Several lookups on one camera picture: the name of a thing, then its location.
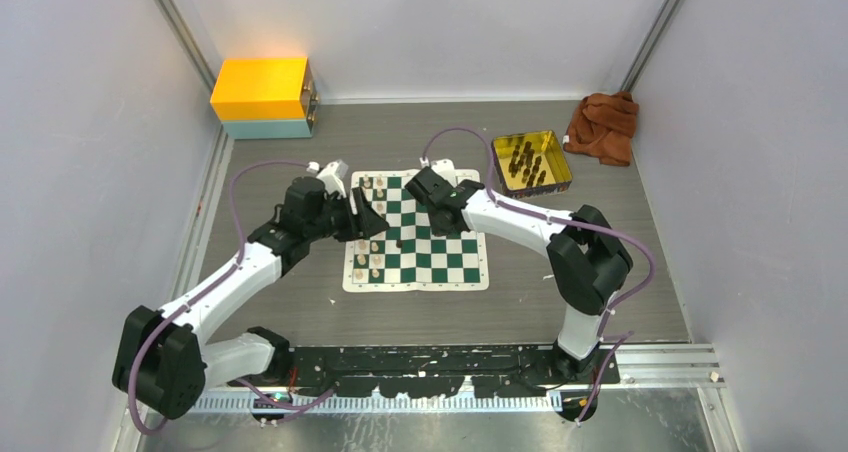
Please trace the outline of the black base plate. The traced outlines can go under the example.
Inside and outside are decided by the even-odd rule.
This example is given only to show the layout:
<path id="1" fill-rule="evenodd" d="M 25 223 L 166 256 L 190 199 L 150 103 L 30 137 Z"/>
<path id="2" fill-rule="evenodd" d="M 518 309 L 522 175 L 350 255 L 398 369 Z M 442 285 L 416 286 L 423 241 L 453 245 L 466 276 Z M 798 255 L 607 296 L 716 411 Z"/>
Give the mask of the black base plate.
<path id="1" fill-rule="evenodd" d="M 246 376 L 257 387 L 291 386 L 317 396 L 329 389 L 339 398 L 453 397 L 469 386 L 476 398 L 540 397 L 554 388 L 592 387 L 620 381 L 615 358 L 594 352 L 580 371 L 545 344 L 295 347 L 280 364 Z"/>

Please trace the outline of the gold metal tin tray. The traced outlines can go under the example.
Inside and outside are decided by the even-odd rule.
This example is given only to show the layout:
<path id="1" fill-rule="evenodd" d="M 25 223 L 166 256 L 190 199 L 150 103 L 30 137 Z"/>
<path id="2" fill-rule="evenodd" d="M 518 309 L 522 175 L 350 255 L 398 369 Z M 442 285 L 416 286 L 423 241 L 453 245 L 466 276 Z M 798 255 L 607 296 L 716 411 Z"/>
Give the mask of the gold metal tin tray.
<path id="1" fill-rule="evenodd" d="M 498 192 L 522 199 L 567 191 L 573 176 L 552 130 L 496 137 L 491 142 Z"/>

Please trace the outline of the yellow and teal box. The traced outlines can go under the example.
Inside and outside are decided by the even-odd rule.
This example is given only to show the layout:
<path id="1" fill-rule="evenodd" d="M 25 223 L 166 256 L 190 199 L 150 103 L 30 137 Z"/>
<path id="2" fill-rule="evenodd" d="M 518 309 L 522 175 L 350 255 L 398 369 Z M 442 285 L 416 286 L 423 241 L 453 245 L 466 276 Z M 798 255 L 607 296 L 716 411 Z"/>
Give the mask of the yellow and teal box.
<path id="1" fill-rule="evenodd" d="M 226 59 L 210 97 L 234 140 L 310 138 L 319 103 L 307 57 Z"/>

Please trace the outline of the aluminium frame rail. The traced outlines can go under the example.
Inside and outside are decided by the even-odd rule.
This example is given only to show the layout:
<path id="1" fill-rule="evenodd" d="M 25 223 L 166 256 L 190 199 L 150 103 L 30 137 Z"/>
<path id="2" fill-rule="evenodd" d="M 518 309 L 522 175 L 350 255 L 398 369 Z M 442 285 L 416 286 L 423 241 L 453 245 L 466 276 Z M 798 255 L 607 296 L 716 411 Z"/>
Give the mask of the aluminium frame rail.
<path id="1" fill-rule="evenodd" d="M 255 414 L 300 415 L 306 412 L 342 413 L 426 413 L 426 412 L 524 412 L 553 411 L 563 418 L 580 422 L 597 410 L 600 396 L 606 391 L 626 389 L 710 389 L 725 383 L 716 358 L 704 346 L 679 345 L 652 347 L 647 345 L 606 345 L 600 349 L 615 358 L 620 381 L 604 385 L 594 381 L 592 387 L 562 386 L 540 397 L 476 398 L 469 386 L 463 386 L 453 397 L 412 399 L 405 395 L 385 398 L 377 393 L 364 398 L 339 398 L 329 389 L 317 396 L 295 392 L 293 387 L 257 387 L 238 379 L 209 388 L 186 413 L 245 409 Z"/>

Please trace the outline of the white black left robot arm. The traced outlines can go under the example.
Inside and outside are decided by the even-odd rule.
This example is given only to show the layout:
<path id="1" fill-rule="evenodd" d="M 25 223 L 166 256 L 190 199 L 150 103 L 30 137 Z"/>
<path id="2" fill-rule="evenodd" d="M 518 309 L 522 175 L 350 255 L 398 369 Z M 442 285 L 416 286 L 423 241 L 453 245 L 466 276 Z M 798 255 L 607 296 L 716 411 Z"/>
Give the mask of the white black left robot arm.
<path id="1" fill-rule="evenodd" d="M 328 191 L 298 177 L 269 221 L 236 255 L 194 289 L 157 309 L 139 306 L 125 319 L 112 384 L 167 419 L 185 415 L 209 388 L 238 379 L 277 385 L 291 376 L 290 343 L 255 326 L 235 339 L 211 336 L 251 297 L 289 273 L 313 243 L 379 235 L 389 224 L 360 187 Z"/>

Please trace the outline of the brown crumpled cloth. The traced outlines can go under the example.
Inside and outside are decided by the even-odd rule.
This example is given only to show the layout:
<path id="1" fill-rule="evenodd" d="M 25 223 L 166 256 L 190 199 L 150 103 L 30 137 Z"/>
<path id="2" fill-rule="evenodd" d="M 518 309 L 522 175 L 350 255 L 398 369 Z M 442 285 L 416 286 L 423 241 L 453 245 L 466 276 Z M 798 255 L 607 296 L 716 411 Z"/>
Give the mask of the brown crumpled cloth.
<path id="1" fill-rule="evenodd" d="M 597 158 L 602 165 L 630 166 L 639 110 L 627 91 L 584 97 L 567 128 L 564 150 Z"/>

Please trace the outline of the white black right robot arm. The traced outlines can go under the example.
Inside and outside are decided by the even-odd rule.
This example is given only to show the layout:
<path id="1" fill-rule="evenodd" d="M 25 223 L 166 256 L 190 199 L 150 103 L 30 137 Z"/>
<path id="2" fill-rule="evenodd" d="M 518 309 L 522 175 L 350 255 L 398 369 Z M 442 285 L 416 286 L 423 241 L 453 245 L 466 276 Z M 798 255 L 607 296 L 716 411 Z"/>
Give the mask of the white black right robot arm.
<path id="1" fill-rule="evenodd" d="M 565 302 L 553 347 L 556 372 L 571 383 L 592 372 L 604 313 L 633 266 L 620 239 L 599 231 L 609 226 L 599 210 L 585 206 L 573 217 L 569 211 L 506 197 L 474 180 L 453 185 L 431 167 L 418 171 L 404 189 L 424 207 L 435 236 L 491 234 L 548 259 Z"/>

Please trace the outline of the green white chess mat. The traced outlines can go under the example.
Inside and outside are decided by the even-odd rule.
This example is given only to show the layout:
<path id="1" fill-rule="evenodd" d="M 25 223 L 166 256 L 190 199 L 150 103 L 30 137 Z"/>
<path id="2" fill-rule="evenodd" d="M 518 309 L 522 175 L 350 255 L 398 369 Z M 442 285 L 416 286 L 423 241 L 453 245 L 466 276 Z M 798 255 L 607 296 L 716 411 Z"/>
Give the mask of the green white chess mat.
<path id="1" fill-rule="evenodd" d="M 357 171 L 351 184 L 390 228 L 346 245 L 342 288 L 348 293 L 484 291 L 489 288 L 485 235 L 432 236 L 423 206 L 405 190 L 415 169 Z M 397 248 L 395 241 L 404 241 Z"/>

